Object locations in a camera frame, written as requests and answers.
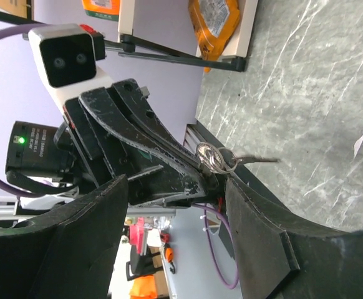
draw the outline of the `orange bag on floor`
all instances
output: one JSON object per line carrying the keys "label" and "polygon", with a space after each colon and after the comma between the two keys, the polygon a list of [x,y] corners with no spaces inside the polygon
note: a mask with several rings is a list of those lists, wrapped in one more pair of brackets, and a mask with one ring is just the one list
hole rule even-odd
{"label": "orange bag on floor", "polygon": [[90,17],[119,21],[120,0],[82,0],[82,4]]}
{"label": "orange bag on floor", "polygon": [[136,278],[129,295],[130,299],[157,299],[158,294],[154,276]]}
{"label": "orange bag on floor", "polygon": [[202,58],[218,60],[240,21],[237,0],[189,0],[188,11]]}

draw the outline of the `brown cardboard box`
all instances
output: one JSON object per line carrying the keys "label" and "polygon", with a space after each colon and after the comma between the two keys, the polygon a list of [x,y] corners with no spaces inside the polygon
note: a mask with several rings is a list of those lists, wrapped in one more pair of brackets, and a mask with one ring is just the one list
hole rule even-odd
{"label": "brown cardboard box", "polygon": [[[160,252],[159,247],[151,247],[150,246],[150,250],[151,250],[152,254]],[[154,264],[155,268],[166,267],[167,266],[167,265],[162,264],[162,258],[161,258],[160,255],[157,255],[152,260],[153,260],[153,264]],[[167,279],[166,279],[166,276],[165,276],[165,272],[163,270],[158,271],[157,273],[154,274],[154,279],[155,279],[155,286],[157,287],[158,298],[168,297],[169,296],[169,289],[168,289],[168,283],[167,283]]]}
{"label": "brown cardboard box", "polygon": [[0,0],[0,8],[18,17],[33,19],[34,0]]}

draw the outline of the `gray marble surface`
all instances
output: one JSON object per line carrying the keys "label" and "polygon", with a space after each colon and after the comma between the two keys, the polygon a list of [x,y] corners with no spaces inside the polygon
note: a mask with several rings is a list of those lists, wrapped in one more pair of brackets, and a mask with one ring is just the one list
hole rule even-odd
{"label": "gray marble surface", "polygon": [[247,72],[204,76],[197,118],[293,212],[363,228],[363,0],[259,0]]}

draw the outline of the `purple cable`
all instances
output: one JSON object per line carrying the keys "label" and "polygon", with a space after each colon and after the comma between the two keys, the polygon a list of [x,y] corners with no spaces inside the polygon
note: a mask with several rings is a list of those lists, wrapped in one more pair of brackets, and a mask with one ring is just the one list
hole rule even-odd
{"label": "purple cable", "polygon": [[[6,37],[10,37],[10,36],[16,36],[18,34],[28,33],[31,29],[36,28],[36,27],[42,27],[42,26],[47,26],[47,24],[39,24],[39,23],[24,24],[24,25],[18,25],[18,26],[1,29],[0,30],[0,40],[5,39]],[[29,193],[29,192],[14,188],[11,185],[3,182],[2,180],[0,180],[0,189],[6,191],[8,193],[11,193],[13,195],[22,196],[22,197],[36,198],[36,197],[44,196],[43,194]]]}
{"label": "purple cable", "polygon": [[208,227],[208,219],[206,218],[206,215],[207,215],[207,212],[211,212],[211,213],[214,213],[216,216],[218,216],[218,218],[223,222],[223,224],[225,225],[226,227],[226,230],[228,231],[229,235],[230,235],[230,239],[231,239],[231,243],[233,244],[233,239],[231,237],[231,229],[230,229],[230,226],[229,226],[229,223],[228,221],[226,220],[226,218],[221,214],[219,213],[217,210],[215,209],[212,209],[211,207],[208,207],[207,205],[205,206],[202,206],[200,204],[192,204],[193,207],[197,207],[199,209],[203,209],[204,210],[204,217],[205,217],[205,220],[204,220],[204,223],[205,223],[205,230],[206,230],[206,236],[208,238],[208,243],[209,243],[209,247],[210,247],[210,250],[211,250],[211,256],[212,256],[212,259],[213,259],[213,263],[215,264],[215,267],[216,267],[216,271],[218,272],[218,275],[220,277],[220,280],[223,282],[223,284],[229,288],[230,290],[234,289],[237,287],[237,284],[238,284],[238,281],[239,281],[239,277],[238,277],[238,269],[236,269],[236,276],[235,276],[235,279],[233,281],[233,283],[228,283],[225,278],[223,277],[221,271],[220,271],[220,268],[219,268],[219,265],[218,265],[218,262],[216,261],[216,257],[215,257],[215,251],[213,250],[213,245],[212,245],[212,241],[211,241],[211,236],[210,236],[210,233],[209,233],[209,227]]}

